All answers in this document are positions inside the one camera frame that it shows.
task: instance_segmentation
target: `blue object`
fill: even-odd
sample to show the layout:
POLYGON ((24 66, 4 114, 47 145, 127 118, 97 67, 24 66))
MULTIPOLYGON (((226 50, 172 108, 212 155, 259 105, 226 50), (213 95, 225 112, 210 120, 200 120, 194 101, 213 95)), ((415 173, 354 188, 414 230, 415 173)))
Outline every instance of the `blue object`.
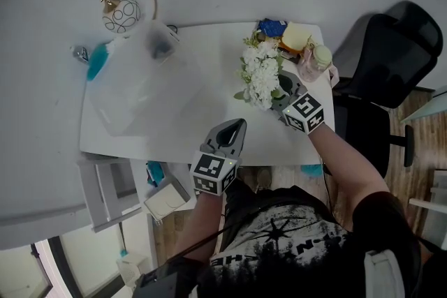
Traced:
POLYGON ((301 165, 301 171, 310 177, 321 177, 323 175, 321 164, 301 165))
POLYGON ((274 21, 269 19, 264 19, 259 22, 258 29, 260 29, 269 38, 274 38, 276 36, 282 36, 287 27, 286 22, 274 21))
POLYGON ((146 166, 150 179, 152 179, 154 185, 157 187, 165 178, 165 173, 163 172, 161 164, 158 161, 148 161, 146 166))
POLYGON ((89 61, 89 71, 87 72, 87 81, 92 81, 98 72, 102 69, 104 64, 107 61, 109 54, 107 52, 107 48, 105 44, 101 44, 96 46, 95 50, 93 50, 90 61, 89 61))

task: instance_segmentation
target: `black office chair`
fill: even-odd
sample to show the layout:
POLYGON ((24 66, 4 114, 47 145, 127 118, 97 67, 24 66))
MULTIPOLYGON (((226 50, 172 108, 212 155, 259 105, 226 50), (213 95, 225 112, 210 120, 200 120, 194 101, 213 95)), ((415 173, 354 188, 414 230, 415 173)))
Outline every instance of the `black office chair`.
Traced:
POLYGON ((355 56, 360 59, 353 77, 334 88, 341 95, 334 96, 335 131, 382 177, 388 169, 390 144, 405 148, 404 166, 413 163, 414 136, 410 126, 405 126, 405 137, 391 135, 388 113, 379 106, 399 106, 436 66, 443 47, 439 26, 421 7, 406 1, 390 14, 395 17, 369 15, 364 28, 357 29, 334 55, 335 65, 355 56))

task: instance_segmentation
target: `chair seat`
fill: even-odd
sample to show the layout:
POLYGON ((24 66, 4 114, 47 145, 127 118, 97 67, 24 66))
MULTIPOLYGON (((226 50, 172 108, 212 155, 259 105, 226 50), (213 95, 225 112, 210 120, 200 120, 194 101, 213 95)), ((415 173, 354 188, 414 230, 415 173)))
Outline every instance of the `chair seat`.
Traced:
POLYGON ((385 177, 390 158, 390 117, 378 105, 347 96, 334 97, 335 132, 385 177))

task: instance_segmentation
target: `black t-shirt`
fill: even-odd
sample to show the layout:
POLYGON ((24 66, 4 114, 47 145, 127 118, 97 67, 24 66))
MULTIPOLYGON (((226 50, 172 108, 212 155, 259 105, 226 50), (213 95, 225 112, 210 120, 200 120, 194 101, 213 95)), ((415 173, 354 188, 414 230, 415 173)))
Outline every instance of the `black t-shirt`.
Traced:
POLYGON ((406 297, 416 296, 418 241, 402 206, 389 193, 374 193, 353 213, 353 232, 321 205, 276 204, 241 225, 224 251, 203 265, 182 258, 176 271, 184 294, 199 297, 365 296, 365 252, 391 250, 399 262, 406 297))

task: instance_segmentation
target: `flower bouquet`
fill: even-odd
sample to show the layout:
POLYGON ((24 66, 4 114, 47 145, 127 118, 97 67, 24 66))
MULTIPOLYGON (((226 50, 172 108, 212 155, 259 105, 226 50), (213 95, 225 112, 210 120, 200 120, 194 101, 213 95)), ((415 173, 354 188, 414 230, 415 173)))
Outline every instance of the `flower bouquet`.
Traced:
POLYGON ((245 83, 243 90, 234 95, 236 99, 268 110, 272 100, 281 96, 278 72, 284 59, 278 53, 278 43, 273 39, 259 42, 256 34, 244 39, 247 48, 240 58, 242 70, 239 74, 245 83))

